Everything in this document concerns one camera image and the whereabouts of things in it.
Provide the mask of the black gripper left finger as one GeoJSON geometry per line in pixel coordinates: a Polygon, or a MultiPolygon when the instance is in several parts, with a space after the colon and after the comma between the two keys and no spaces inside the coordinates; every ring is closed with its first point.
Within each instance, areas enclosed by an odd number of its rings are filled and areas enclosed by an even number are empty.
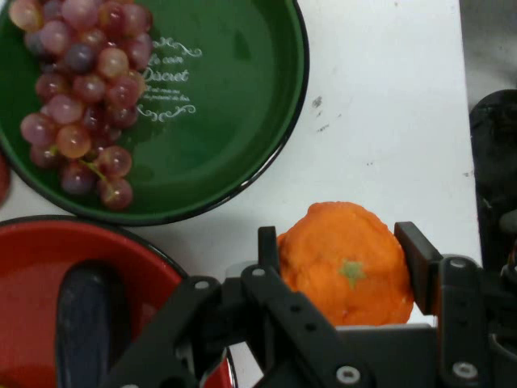
{"type": "Polygon", "coordinates": [[[240,276],[183,280],[112,368],[107,387],[203,387],[231,345],[247,343],[261,387],[374,387],[372,368],[280,278],[275,231],[240,276]]]}

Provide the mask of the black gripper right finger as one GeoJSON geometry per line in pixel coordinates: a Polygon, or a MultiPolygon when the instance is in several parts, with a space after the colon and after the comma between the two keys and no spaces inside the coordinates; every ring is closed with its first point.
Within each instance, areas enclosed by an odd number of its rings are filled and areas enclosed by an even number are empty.
{"type": "Polygon", "coordinates": [[[442,255],[410,221],[394,235],[417,306],[435,316],[440,387],[516,385],[516,262],[498,272],[473,259],[442,255]]]}

